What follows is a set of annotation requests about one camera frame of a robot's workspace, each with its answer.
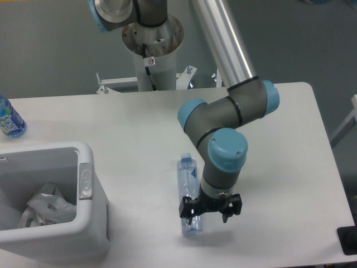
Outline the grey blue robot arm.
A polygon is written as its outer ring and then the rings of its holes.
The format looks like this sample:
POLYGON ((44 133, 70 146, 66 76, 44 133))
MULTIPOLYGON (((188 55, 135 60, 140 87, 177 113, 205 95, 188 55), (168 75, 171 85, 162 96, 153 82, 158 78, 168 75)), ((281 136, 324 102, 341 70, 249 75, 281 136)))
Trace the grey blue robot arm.
MULTIPOLYGON (((140 91, 177 88, 175 53, 184 31, 168 13, 166 1, 89 1, 88 5, 100 31, 122 29, 140 91)), ((242 209, 233 188, 248 143, 237 128, 274 112, 279 93, 255 73, 227 2, 193 1, 192 6, 228 93, 212 103, 189 100, 178 111, 183 131, 204 160, 197 197, 183 197, 179 214, 191 222, 204 213, 219 212, 227 221, 242 209)))

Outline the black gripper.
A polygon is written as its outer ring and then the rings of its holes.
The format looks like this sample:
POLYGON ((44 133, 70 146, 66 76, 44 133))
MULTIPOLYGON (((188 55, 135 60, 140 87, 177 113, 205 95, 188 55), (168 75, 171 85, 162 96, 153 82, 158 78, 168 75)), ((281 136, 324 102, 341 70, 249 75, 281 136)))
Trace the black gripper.
POLYGON ((196 199, 185 196, 179 205, 179 215, 187 224, 191 225, 193 218, 203 213, 220 212, 223 223, 233 215, 240 215, 242 210, 242 199, 240 194, 220 195, 218 199, 212 198, 200 192, 196 199))

